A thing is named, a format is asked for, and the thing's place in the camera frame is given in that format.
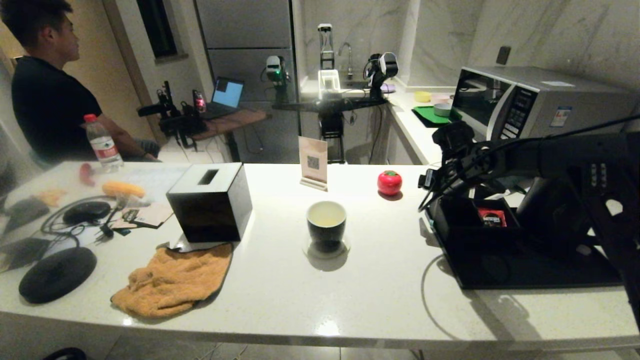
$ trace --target cup saucer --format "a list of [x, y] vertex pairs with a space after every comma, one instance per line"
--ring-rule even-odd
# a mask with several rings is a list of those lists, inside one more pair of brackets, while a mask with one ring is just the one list
[[312, 246], [312, 240], [310, 236], [306, 236], [306, 238], [302, 241], [302, 252], [305, 256], [310, 256], [316, 259], [333, 259], [345, 252], [349, 252], [351, 250], [351, 242], [346, 234], [342, 237], [342, 241], [340, 242], [340, 247], [331, 252], [321, 252], [317, 250], [314, 246]]

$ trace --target man's arm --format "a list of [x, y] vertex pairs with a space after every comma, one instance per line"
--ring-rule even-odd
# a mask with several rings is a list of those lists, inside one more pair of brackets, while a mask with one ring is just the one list
[[98, 117], [98, 122], [100, 122], [102, 126], [109, 131], [113, 142], [116, 144], [116, 147], [121, 154], [125, 156], [137, 156], [140, 158], [144, 157], [150, 160], [157, 160], [153, 155], [145, 152], [125, 129], [122, 129], [105, 114]]

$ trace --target black t-shirt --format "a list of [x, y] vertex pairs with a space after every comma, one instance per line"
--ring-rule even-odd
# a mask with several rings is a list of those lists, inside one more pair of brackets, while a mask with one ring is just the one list
[[95, 160], [80, 125], [86, 114], [100, 116], [102, 110], [78, 80], [44, 60], [25, 56], [15, 68], [11, 90], [18, 125], [43, 160]]

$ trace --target faucet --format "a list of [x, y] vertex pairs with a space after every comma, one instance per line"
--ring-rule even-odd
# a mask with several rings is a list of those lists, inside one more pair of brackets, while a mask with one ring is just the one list
[[349, 47], [349, 66], [347, 67], [347, 79], [351, 80], [353, 78], [353, 67], [351, 66], [351, 44], [348, 42], [344, 42], [342, 46], [340, 46], [340, 50], [338, 50], [338, 56], [342, 56], [342, 49], [344, 46]]

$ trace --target bottle label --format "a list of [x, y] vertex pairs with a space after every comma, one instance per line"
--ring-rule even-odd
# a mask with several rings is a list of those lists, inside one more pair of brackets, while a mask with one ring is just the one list
[[118, 149], [110, 137], [94, 139], [91, 141], [91, 147], [98, 159], [108, 159], [118, 155]]

